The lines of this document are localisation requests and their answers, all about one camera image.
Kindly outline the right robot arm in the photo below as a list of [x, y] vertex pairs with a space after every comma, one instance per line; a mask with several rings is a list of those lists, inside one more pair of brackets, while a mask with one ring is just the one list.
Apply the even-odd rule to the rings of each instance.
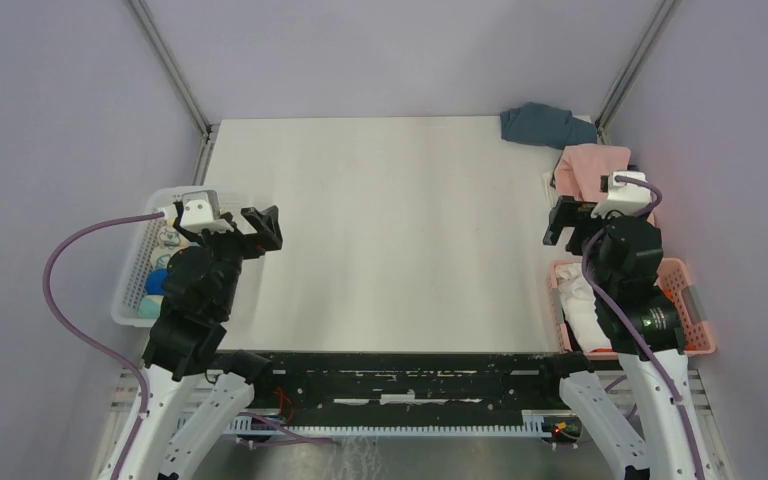
[[686, 337], [677, 307], [658, 286], [661, 232], [640, 213], [593, 213], [592, 202], [560, 197], [543, 242], [567, 245], [580, 256], [595, 294], [597, 322], [631, 387], [640, 425], [634, 427], [608, 398], [581, 352], [549, 361], [537, 382], [540, 400], [568, 406], [616, 479], [714, 479], [692, 401]]

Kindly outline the pink towel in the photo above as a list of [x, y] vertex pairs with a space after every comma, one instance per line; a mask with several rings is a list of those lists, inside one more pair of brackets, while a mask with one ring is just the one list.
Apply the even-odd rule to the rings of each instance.
[[645, 180], [642, 172], [629, 170], [631, 151], [627, 147], [600, 144], [567, 146], [554, 170], [555, 190], [560, 196], [571, 196], [577, 201], [600, 203], [610, 198], [601, 191], [603, 176], [615, 172]]

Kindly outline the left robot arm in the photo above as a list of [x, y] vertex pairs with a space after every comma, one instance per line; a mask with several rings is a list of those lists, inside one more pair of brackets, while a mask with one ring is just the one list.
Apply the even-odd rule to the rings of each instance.
[[154, 479], [186, 398], [213, 363], [230, 318], [246, 260], [283, 247], [276, 205], [243, 208], [252, 232], [206, 200], [176, 201], [158, 211], [189, 246], [174, 254], [162, 283], [160, 313], [149, 331], [138, 372], [139, 399], [129, 431], [112, 453], [103, 479]]

